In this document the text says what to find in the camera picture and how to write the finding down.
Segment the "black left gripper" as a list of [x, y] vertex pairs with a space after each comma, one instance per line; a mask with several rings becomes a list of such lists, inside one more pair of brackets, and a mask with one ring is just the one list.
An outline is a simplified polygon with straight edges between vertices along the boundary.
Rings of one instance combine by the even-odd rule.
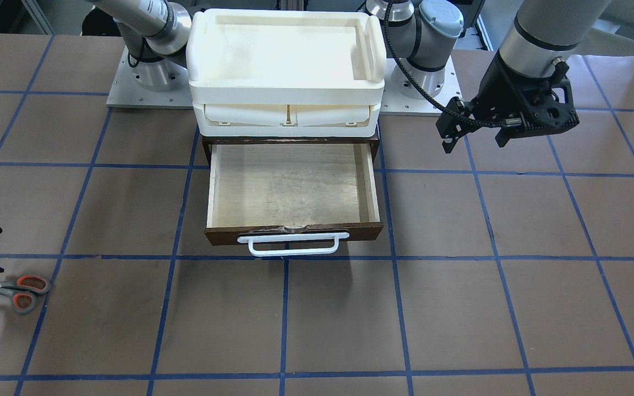
[[500, 128], [495, 141], [503, 148], [511, 139], [561, 134], [576, 127], [579, 116], [573, 104], [564, 60], [553, 61], [553, 74], [529, 78], [509, 68], [496, 54], [471, 101], [453, 97], [436, 126], [443, 150], [452, 153], [458, 140], [482, 127]]

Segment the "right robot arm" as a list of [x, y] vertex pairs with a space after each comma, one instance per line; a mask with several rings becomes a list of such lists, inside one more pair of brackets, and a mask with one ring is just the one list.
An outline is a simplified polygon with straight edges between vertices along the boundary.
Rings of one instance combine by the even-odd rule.
[[[113, 22], [125, 41], [123, 73], [138, 78], [134, 86], [167, 100], [179, 94], [178, 104], [191, 107], [186, 48], [192, 16], [186, 7], [169, 1], [93, 1], [92, 5]], [[37, 289], [19, 282], [0, 283], [0, 293], [23, 314], [32, 311], [37, 296], [49, 288], [48, 284]]]

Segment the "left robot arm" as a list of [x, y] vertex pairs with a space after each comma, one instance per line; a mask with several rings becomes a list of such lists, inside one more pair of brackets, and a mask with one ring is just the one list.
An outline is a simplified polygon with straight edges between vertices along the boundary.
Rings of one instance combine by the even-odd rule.
[[448, 1], [366, 1], [378, 19], [386, 53], [395, 61], [391, 83], [401, 93], [442, 111], [436, 127], [446, 153], [481, 128], [497, 128], [498, 146], [509, 140], [561, 134], [579, 117], [567, 58], [608, 5], [607, 1], [525, 1], [471, 101], [437, 100], [445, 66], [464, 28]]

